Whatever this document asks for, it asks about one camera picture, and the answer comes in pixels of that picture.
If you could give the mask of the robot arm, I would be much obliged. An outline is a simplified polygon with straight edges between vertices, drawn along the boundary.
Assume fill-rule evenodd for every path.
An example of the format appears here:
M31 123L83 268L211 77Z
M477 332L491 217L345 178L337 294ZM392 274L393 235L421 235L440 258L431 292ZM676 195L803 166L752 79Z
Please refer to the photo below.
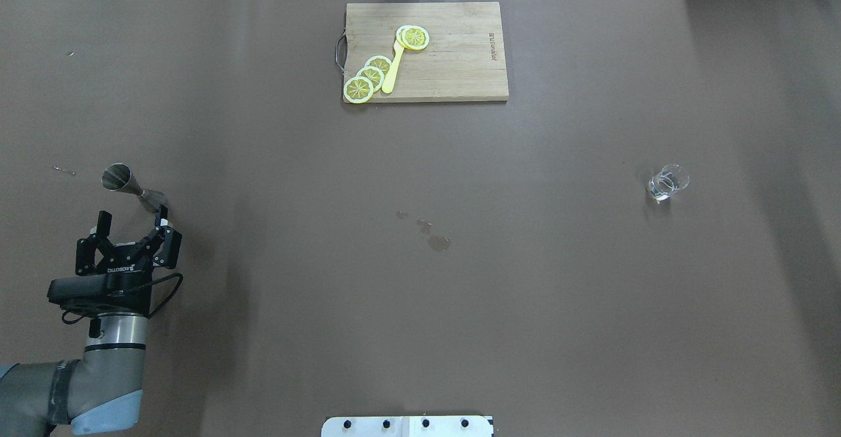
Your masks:
M157 207L155 225L136 242L109 240L112 216L76 243L76 273L54 279L47 291L73 323L88 320L81 359L2 367L3 436L49 436L68 425L72 434L123 431L139 420L148 327L160 306L153 288L176 272L181 233Z

